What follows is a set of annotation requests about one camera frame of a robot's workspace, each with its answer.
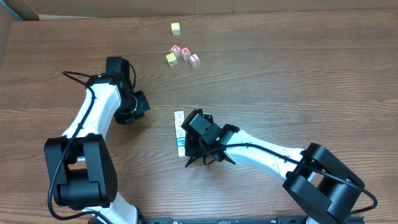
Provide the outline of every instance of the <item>wooden table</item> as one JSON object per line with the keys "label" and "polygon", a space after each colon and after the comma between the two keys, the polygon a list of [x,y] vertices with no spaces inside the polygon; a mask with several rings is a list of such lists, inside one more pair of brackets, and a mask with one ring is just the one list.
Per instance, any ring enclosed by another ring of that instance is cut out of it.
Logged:
{"label": "wooden table", "polygon": [[[169,67],[173,44],[189,46],[201,65]],[[0,222],[57,223],[46,206],[43,145],[69,127],[85,97],[61,71],[99,74],[115,55],[134,64],[151,106],[134,125],[113,121],[106,139],[118,190],[144,216],[303,214],[282,182],[259,170],[183,168],[174,111],[203,108],[220,126],[269,142],[324,145],[379,199],[367,223],[397,223],[398,10],[13,23],[0,73]],[[370,203],[362,195],[355,208]]]}

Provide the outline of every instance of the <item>small cube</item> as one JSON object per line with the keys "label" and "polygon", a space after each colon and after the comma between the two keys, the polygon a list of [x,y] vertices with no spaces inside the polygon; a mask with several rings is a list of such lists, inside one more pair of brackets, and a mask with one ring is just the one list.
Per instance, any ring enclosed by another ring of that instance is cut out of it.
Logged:
{"label": "small cube", "polygon": [[174,44],[174,46],[170,49],[170,53],[174,53],[175,57],[179,57],[181,54],[181,48]]}
{"label": "small cube", "polygon": [[189,57],[189,63],[191,63],[192,67],[194,68],[200,64],[200,58],[196,53]]}
{"label": "small cube", "polygon": [[181,56],[184,58],[184,60],[188,60],[189,56],[191,56],[191,50],[188,47],[182,48]]}
{"label": "small cube", "polygon": [[166,55],[166,58],[170,66],[177,64],[177,58],[175,57],[174,53]]}
{"label": "small cube", "polygon": [[173,32],[173,35],[180,35],[181,34],[180,23],[179,22],[172,23],[172,32]]}

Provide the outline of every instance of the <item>toy block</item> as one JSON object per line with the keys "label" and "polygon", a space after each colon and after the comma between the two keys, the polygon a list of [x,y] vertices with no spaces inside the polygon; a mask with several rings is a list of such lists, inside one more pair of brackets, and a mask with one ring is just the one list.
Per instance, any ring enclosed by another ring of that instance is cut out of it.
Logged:
{"label": "toy block", "polygon": [[177,64],[177,58],[175,57],[174,53],[166,55],[166,58],[170,66]]}
{"label": "toy block", "polygon": [[194,68],[200,64],[200,58],[196,53],[189,57],[189,63],[191,63],[192,67]]}
{"label": "toy block", "polygon": [[170,53],[174,53],[175,57],[179,57],[181,55],[181,47],[177,45],[173,45],[173,47],[170,49]]}
{"label": "toy block", "polygon": [[189,56],[191,56],[191,50],[188,47],[182,48],[181,56],[184,58],[184,60],[188,60]]}
{"label": "toy block", "polygon": [[172,23],[172,33],[173,33],[173,35],[180,35],[181,34],[180,23],[179,22]]}

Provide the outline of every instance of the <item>wooden surface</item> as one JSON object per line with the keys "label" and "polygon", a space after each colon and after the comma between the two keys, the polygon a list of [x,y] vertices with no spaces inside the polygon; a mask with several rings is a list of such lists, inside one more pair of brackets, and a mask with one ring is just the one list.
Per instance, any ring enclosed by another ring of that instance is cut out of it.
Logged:
{"label": "wooden surface", "polygon": [[[171,35],[175,21],[180,36]],[[173,44],[189,46],[201,65],[179,59],[169,67]],[[46,206],[43,145],[69,127],[85,97],[61,71],[99,74],[112,55],[134,64],[152,108],[134,125],[113,121],[106,138],[118,190],[144,216],[303,214],[282,182],[259,170],[227,162],[183,168],[174,111],[203,108],[220,126],[269,142],[324,145],[379,199],[363,214],[367,223],[397,223],[393,9],[14,23],[0,72],[0,222],[57,222]],[[361,196],[355,208],[370,203]]]}

